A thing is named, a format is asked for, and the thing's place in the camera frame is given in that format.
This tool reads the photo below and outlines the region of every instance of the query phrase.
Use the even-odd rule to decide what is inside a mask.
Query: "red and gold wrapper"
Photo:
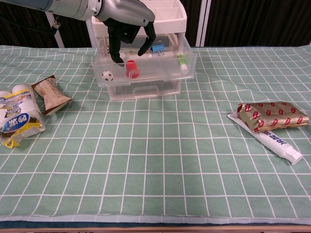
[[[237,114],[253,132],[307,126],[309,117],[291,103],[240,103]]]

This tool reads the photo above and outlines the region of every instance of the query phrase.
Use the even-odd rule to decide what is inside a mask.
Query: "white drawer organizer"
[[[114,63],[108,53],[107,27],[96,18],[92,26],[98,49],[92,63],[99,87],[107,87],[110,100],[135,100],[180,93],[181,81],[194,77],[196,54],[186,38],[187,15],[179,0],[141,0],[155,14],[154,45],[164,45],[164,51],[153,53],[148,50],[138,56],[146,34],[140,29],[132,44],[121,44],[124,67]],[[135,61],[136,70],[126,75],[126,63]]]

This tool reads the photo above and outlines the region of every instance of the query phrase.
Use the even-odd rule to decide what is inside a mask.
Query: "red cup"
[[[139,70],[137,68],[135,61],[130,60],[126,63],[126,76],[131,79],[135,79],[139,77]]]

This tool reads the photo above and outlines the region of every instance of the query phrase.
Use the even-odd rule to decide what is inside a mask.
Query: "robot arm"
[[[120,58],[121,41],[132,43],[144,27],[147,38],[138,55],[143,55],[156,38],[155,15],[139,0],[0,0],[6,3],[51,12],[55,15],[87,20],[92,16],[108,27],[109,49],[115,63]]]

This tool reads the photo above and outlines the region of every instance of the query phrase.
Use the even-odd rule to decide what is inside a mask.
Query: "green checkered tablecloth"
[[[304,155],[291,166],[226,116],[281,100],[311,117],[311,47],[193,50],[180,95],[110,102],[96,49],[0,46],[0,89],[55,75],[73,98],[0,146],[0,220],[311,224],[311,126],[275,131]]]

